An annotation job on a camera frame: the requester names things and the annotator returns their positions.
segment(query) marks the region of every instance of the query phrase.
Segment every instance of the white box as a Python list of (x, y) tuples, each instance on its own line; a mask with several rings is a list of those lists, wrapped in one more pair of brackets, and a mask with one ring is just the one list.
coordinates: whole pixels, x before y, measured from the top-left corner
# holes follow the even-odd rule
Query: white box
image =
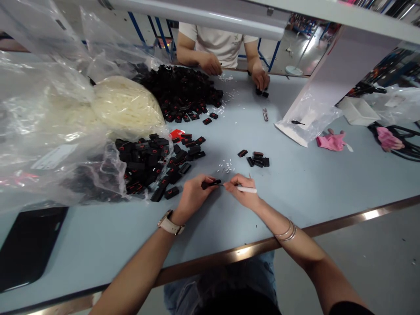
[(369, 104), (361, 98), (345, 96), (337, 107), (344, 112), (344, 117), (351, 125), (368, 126), (380, 119)]

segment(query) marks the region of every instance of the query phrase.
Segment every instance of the pink cloth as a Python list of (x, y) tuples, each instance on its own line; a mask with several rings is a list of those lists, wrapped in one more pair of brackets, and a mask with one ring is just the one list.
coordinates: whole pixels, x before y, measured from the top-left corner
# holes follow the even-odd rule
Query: pink cloth
[(398, 150), (401, 149), (402, 141), (392, 135), (392, 132), (389, 131), (385, 127), (378, 127), (376, 128), (378, 132), (378, 140), (381, 142), (381, 147), (384, 150), (387, 149), (394, 149)]
[(331, 151), (343, 151), (344, 146), (347, 144), (343, 141), (346, 133), (340, 133), (338, 135), (329, 134), (324, 137), (317, 137), (316, 143), (318, 147), (323, 147)]

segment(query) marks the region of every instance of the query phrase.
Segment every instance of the workbench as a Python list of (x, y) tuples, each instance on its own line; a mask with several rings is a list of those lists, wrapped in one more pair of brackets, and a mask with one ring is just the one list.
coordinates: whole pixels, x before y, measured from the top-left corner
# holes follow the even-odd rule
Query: workbench
[[(206, 138), (202, 145), (206, 157), (191, 162), (192, 168), (177, 185), (199, 173), (222, 180), (235, 173), (250, 174), (261, 198), (301, 228), (419, 194), (420, 163), (385, 153), (366, 127), (351, 126), (344, 117), (329, 126), (346, 132), (344, 140), (353, 153), (347, 148), (341, 152), (318, 148), (315, 141), (305, 148), (275, 128), (273, 124), (286, 113), (306, 78), (271, 75), (269, 97), (263, 98), (255, 94), (246, 72), (224, 73), (233, 80), (223, 82), (216, 77), (215, 86), (223, 89), (224, 100), (231, 101), (217, 120), (205, 126), (202, 120), (208, 116), (204, 114), (200, 120), (169, 124), (171, 129), (192, 133), (194, 139)], [(229, 98), (233, 89), (238, 94)], [(263, 119), (264, 107), (269, 122)], [(270, 158), (270, 167), (251, 168), (245, 157), (237, 156), (242, 149), (248, 150), (248, 156), (263, 152)], [(219, 164), (229, 161), (235, 171), (222, 174)], [(179, 199), (180, 195), (146, 203), (134, 198), (129, 203), (71, 207), (44, 275), (30, 285), (0, 294), (0, 312), (63, 296), (74, 298), (110, 283)], [(16, 216), (7, 211), (0, 215), (0, 245)], [(220, 187), (177, 237), (164, 267), (270, 237), (264, 223)]]

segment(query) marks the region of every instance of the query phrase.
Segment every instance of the smartphone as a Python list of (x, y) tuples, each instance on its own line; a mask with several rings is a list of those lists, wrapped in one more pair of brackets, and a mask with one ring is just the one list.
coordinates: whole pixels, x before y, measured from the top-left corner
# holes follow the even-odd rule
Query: smartphone
[(0, 249), (0, 293), (42, 276), (67, 210), (63, 207), (19, 213)]

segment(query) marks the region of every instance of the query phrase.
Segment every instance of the person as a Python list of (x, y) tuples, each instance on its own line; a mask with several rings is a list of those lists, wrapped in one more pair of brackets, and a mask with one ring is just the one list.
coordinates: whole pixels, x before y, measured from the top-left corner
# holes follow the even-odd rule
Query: person
[[(178, 207), (169, 217), (183, 226), (218, 186), (202, 188), (215, 178), (199, 175), (184, 185)], [(274, 210), (257, 194), (253, 179), (235, 175), (224, 187), (241, 205), (255, 212), (284, 250), (314, 284), (325, 315), (372, 315), (331, 258), (305, 232)], [(158, 228), (120, 271), (93, 307), (91, 314), (137, 314), (169, 253), (176, 235)], [(280, 314), (273, 272), (274, 253), (206, 271), (165, 285), (165, 304), (173, 315)]]
[(248, 71), (252, 74), (257, 88), (263, 91), (268, 87), (270, 77), (259, 59), (258, 37), (180, 22), (176, 56), (185, 66), (200, 65), (208, 75), (221, 75), (222, 67), (238, 66), (242, 42), (245, 46)]

